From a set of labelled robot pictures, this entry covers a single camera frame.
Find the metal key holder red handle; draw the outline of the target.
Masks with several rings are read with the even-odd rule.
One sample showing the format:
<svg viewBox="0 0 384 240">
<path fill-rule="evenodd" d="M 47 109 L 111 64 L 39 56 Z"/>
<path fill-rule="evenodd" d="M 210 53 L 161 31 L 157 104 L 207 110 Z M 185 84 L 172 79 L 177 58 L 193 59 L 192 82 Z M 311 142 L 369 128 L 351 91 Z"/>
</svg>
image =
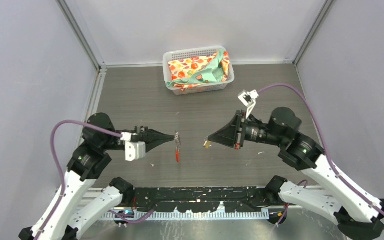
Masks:
<svg viewBox="0 0 384 240">
<path fill-rule="evenodd" d="M 180 139 L 180 134 L 179 134 L 178 131 L 175 131 L 174 141 L 175 141 L 175 144 L 176 144 L 175 158 L 176 158 L 176 162 L 179 163 L 180 162 L 181 139 Z"/>
</svg>

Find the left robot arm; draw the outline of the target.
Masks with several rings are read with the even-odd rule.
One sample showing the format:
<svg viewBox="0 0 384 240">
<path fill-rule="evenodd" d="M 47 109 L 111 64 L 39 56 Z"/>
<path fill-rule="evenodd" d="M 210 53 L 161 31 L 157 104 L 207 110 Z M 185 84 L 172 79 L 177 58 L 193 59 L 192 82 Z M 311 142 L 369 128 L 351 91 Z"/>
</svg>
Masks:
<svg viewBox="0 0 384 240">
<path fill-rule="evenodd" d="M 105 213 L 117 205 L 128 207 L 134 199 L 134 187 L 116 177 L 109 186 L 84 208 L 79 204 L 90 187 L 111 162 L 109 151 L 123 151 L 128 162 L 143 159 L 152 149 L 168 142 L 180 147 L 180 136 L 136 126 L 116 130 L 106 113 L 96 113 L 82 126 L 83 142 L 73 152 L 66 170 L 56 162 L 61 185 L 38 222 L 21 230 L 21 240 L 79 240 Z"/>
</svg>

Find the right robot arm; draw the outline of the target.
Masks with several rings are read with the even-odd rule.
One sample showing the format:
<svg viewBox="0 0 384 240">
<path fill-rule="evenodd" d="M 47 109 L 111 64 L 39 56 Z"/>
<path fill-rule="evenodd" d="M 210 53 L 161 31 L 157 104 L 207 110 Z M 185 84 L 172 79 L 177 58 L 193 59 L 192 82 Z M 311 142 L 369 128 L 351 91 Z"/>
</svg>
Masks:
<svg viewBox="0 0 384 240">
<path fill-rule="evenodd" d="M 264 123 L 238 110 L 233 119 L 208 140 L 240 149 L 245 141 L 279 147 L 279 158 L 288 166 L 319 183 L 325 196 L 274 176 L 266 185 L 265 198 L 271 205 L 281 202 L 301 206 L 335 224 L 353 240 L 374 240 L 384 231 L 384 199 L 379 199 L 352 181 L 334 164 L 325 150 L 299 131 L 301 120 L 287 107 L 278 107 Z"/>
</svg>

